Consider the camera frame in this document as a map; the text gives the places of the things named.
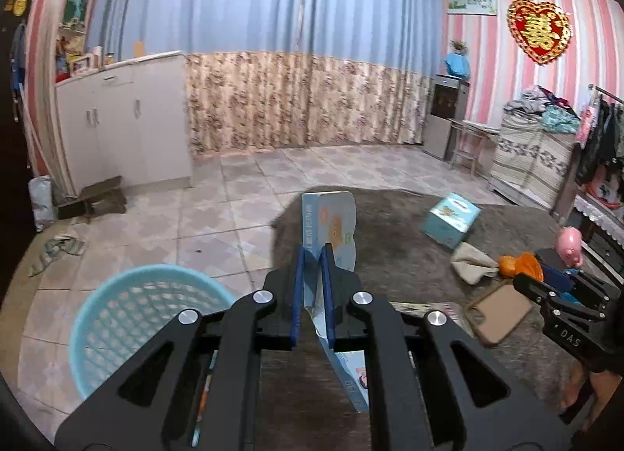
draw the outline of laundry basket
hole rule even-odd
[[[69,341],[69,366],[83,399],[181,310],[203,315],[236,298],[203,273],[154,264],[106,281],[78,312]]]

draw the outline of pink toy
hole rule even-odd
[[[563,228],[557,237],[555,249],[568,268],[583,266],[582,239],[581,232],[576,228]]]

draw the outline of tiled floor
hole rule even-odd
[[[322,147],[216,156],[195,169],[194,187],[129,198],[126,214],[71,227],[87,240],[80,257],[54,262],[41,279],[21,345],[18,399],[49,438],[79,403],[67,364],[77,311],[112,275],[177,263],[241,296],[271,267],[270,222],[299,192],[318,184],[405,188],[474,203],[505,203],[471,178],[415,147]]]

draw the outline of dark doorway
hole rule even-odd
[[[32,171],[24,137],[23,119],[14,110],[9,54],[18,25],[26,22],[30,0],[0,0],[0,303],[20,259],[36,230],[32,217],[28,181]]]

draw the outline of triangular cutout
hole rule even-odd
[[[455,342],[450,348],[457,359],[475,406],[486,407],[509,395],[508,386],[474,357],[463,344]]]
[[[160,377],[165,372],[173,342],[167,342],[152,354],[119,388],[119,396],[140,407],[149,407],[156,394]]]

